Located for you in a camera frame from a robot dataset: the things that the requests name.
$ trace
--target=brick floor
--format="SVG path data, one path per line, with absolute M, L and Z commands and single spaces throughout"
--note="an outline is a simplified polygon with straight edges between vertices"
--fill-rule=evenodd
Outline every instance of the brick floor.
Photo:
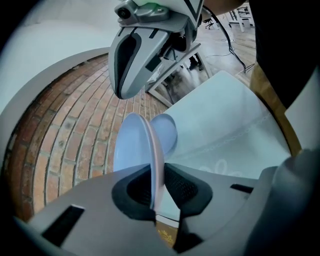
M 78 183 L 112 172 L 117 134 L 128 113 L 150 120 L 166 109 L 143 90 L 119 100 L 107 55 L 53 81 L 25 111 L 6 151 L 4 174 L 15 215 L 27 221 Z

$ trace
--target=white wall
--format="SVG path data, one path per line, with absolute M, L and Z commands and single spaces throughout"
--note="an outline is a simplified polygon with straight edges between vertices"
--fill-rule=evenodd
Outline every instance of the white wall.
M 119 30 L 117 0 L 45 0 L 0 56 L 0 167 L 10 135 L 32 100 L 77 64 L 107 53 Z

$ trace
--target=white table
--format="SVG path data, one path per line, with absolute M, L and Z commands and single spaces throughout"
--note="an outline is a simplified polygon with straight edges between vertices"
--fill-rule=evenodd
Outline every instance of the white table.
M 178 138 L 166 163 L 222 175 L 258 179 L 278 166 L 290 150 L 277 122 L 243 83 L 225 71 L 186 95 L 165 113 L 173 117 Z M 168 192 L 158 214 L 179 219 Z

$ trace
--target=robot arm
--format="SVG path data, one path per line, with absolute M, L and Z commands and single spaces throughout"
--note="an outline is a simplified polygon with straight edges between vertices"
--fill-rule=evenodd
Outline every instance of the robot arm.
M 124 0 L 114 10 L 120 30 L 109 52 L 109 75 L 120 99 L 134 97 L 164 59 L 188 52 L 204 0 Z

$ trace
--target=floor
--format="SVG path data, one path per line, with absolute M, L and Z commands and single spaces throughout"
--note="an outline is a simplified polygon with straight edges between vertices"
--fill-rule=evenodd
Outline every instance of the floor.
M 136 112 L 150 120 L 166 109 L 144 90 L 119 100 L 107 55 L 59 77 L 29 106 L 7 149 L 4 173 L 15 215 L 27 221 L 78 183 L 112 172 L 126 115 Z
M 231 45 L 235 53 L 244 62 L 246 67 L 254 64 L 256 60 L 255 28 L 245 28 L 245 31 L 241 32 L 238 24 L 232 24 L 232 28 L 230 28 L 228 24 L 224 24 L 223 26 L 230 37 Z M 201 51 L 205 55 L 213 75 L 224 70 L 246 86 L 249 86 L 253 69 L 244 73 L 243 66 L 229 53 L 228 42 L 221 29 L 211 28 L 209 30 L 206 29 L 206 24 L 202 23 L 198 29 L 196 42 L 201 43 Z M 184 67 L 179 67 L 173 75 L 174 78 L 169 77 L 166 80 L 168 84 L 167 88 L 162 84 L 156 88 L 158 93 L 168 101 L 172 100 L 173 103 L 178 102 L 208 79 L 206 72 L 204 70 L 199 71 L 198 68 L 189 70 Z

